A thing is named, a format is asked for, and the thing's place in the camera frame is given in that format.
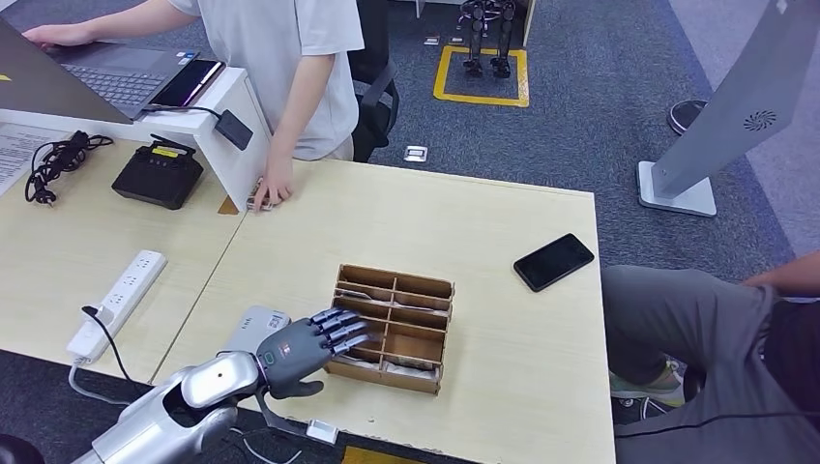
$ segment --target cardboard organizer box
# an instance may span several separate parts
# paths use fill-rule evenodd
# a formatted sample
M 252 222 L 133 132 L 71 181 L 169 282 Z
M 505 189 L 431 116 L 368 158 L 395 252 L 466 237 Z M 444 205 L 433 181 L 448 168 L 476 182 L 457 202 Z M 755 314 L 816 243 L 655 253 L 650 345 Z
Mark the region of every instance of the cardboard organizer box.
M 370 341 L 325 366 L 331 374 L 438 394 L 453 314 L 446 280 L 343 264 L 333 306 L 360 314 Z

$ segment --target speaker grille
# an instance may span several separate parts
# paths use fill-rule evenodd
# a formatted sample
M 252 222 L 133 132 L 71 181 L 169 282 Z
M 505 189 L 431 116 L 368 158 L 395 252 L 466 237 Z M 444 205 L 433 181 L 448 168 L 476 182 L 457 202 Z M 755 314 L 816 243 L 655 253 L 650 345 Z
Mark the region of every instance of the speaker grille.
M 744 119 L 744 129 L 747 131 L 761 131 L 768 129 L 777 121 L 777 115 L 768 109 L 755 111 Z

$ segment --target silver robotic arm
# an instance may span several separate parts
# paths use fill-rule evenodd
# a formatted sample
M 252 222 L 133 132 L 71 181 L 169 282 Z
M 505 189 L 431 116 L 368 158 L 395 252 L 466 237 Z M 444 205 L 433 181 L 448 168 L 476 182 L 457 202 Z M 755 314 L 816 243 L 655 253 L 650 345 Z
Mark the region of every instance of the silver robotic arm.
M 117 423 L 73 464 L 179 464 L 221 440 L 236 423 L 237 404 L 255 396 L 268 426 L 306 436 L 268 409 L 276 399 L 321 392 L 301 379 L 332 357 L 368 340 L 366 323 L 331 308 L 268 336 L 256 353 L 226 352 L 185 367 L 128 406 Z

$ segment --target power strip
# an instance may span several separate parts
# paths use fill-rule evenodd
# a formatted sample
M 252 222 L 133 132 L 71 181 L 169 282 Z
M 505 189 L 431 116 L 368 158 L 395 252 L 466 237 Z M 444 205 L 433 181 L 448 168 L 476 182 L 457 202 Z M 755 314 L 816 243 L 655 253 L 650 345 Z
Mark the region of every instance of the power strip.
M 165 267 L 167 259 L 161 253 L 143 249 L 117 279 L 111 291 L 98 306 L 97 317 L 105 324 L 111 336 L 115 336 L 154 280 Z M 108 338 L 100 326 L 88 316 L 66 348 L 75 360 L 93 363 L 108 347 Z

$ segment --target gray kiosk stand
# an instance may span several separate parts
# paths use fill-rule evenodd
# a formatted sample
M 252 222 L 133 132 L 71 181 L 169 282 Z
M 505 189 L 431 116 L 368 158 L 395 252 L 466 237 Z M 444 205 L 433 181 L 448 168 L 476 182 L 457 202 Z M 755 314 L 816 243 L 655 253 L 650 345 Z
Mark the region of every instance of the gray kiosk stand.
M 820 0 L 770 0 L 708 105 L 658 162 L 638 163 L 640 204 L 714 217 L 709 176 L 794 117 L 820 31 Z

